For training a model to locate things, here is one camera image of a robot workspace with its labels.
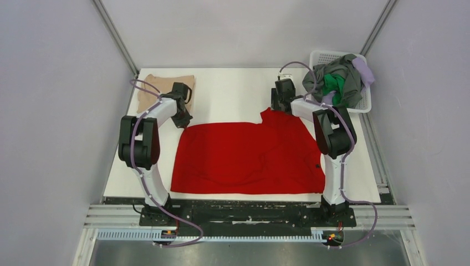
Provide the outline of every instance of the beige cloth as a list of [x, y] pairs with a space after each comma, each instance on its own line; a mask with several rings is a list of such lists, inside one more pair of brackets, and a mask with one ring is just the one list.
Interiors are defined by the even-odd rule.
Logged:
[[[190, 102], [186, 104], [186, 109], [188, 109], [188, 111], [191, 112], [191, 106], [192, 106], [193, 99], [194, 99], [194, 87], [195, 87], [195, 79], [193, 75], [178, 76], [176, 78], [161, 78], [159, 76], [153, 76], [152, 74], [150, 74], [147, 76], [147, 78], [145, 78], [145, 81], [157, 87], [157, 89], [159, 89], [161, 93], [171, 92], [174, 82], [181, 82], [181, 83], [186, 84], [193, 91], [192, 92], [193, 95], [191, 96]], [[148, 86], [142, 83], [141, 85], [142, 85], [142, 88], [146, 90], [153, 91], [155, 93], [157, 92], [151, 86]], [[137, 99], [139, 100], [139, 107], [137, 108], [137, 113], [147, 110], [150, 106], [152, 106], [157, 101], [157, 97], [141, 90], [139, 90], [139, 92], [137, 93]]]

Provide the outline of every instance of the laundry basket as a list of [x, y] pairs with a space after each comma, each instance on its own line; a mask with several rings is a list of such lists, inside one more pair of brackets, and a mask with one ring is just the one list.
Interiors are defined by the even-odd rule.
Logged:
[[[350, 54], [345, 52], [335, 52], [335, 51], [328, 51], [328, 50], [315, 50], [310, 53], [310, 68], [313, 68], [314, 65], [318, 64], [328, 64], [331, 61], [342, 57], [343, 55]], [[367, 64], [367, 60], [360, 54], [355, 54], [357, 57], [360, 57], [364, 60]], [[361, 112], [366, 113], [369, 112], [372, 108], [372, 102], [370, 98], [370, 87], [367, 86], [364, 91], [361, 92], [362, 100], [360, 100], [356, 107], [348, 108], [348, 112]]]

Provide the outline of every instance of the purple cloth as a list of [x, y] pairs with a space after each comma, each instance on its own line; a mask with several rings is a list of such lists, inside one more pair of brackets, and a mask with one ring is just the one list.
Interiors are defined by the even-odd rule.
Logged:
[[375, 78], [374, 75], [372, 74], [372, 71], [370, 68], [366, 65], [364, 60], [362, 58], [356, 57], [352, 60], [352, 65], [354, 68], [359, 72], [361, 75], [361, 81], [364, 84], [364, 87], [362, 87], [362, 91], [365, 90], [370, 84], [374, 83]]
[[323, 96], [321, 102], [328, 105], [333, 105], [333, 96], [335, 96], [336, 91], [330, 91], [330, 93]]

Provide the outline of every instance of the red cloth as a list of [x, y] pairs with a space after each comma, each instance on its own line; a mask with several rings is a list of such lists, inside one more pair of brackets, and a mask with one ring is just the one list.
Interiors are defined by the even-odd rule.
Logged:
[[268, 109], [263, 122], [188, 127], [176, 152], [171, 191], [321, 193], [320, 151], [300, 118]]

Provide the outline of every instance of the white wall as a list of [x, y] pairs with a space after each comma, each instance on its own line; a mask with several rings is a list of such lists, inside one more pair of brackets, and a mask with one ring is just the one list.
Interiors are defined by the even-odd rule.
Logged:
[[358, 53], [387, 0], [103, 0], [145, 67], [281, 67]]
[[470, 2], [399, 1], [370, 50], [372, 119], [430, 265], [470, 261]]
[[130, 71], [91, 1], [2, 1], [0, 265], [71, 265]]

